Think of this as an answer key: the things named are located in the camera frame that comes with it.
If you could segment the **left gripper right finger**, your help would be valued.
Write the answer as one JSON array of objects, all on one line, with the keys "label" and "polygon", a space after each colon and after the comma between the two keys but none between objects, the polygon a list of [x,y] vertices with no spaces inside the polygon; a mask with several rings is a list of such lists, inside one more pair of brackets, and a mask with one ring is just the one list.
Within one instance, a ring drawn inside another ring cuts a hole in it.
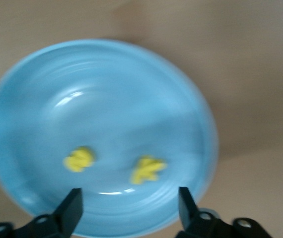
[{"label": "left gripper right finger", "polygon": [[227,224],[211,209],[199,209],[187,187],[178,191],[179,217],[182,223],[177,238],[270,238],[255,220],[236,218]]}]

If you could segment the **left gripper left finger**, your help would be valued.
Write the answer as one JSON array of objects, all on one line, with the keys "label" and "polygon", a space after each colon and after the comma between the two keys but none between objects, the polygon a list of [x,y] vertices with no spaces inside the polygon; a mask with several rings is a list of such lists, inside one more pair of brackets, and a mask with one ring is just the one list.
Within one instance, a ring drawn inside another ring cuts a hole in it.
[{"label": "left gripper left finger", "polygon": [[53,213],[37,216],[21,228],[1,222],[0,238],[69,238],[82,215],[82,189],[74,188]]}]

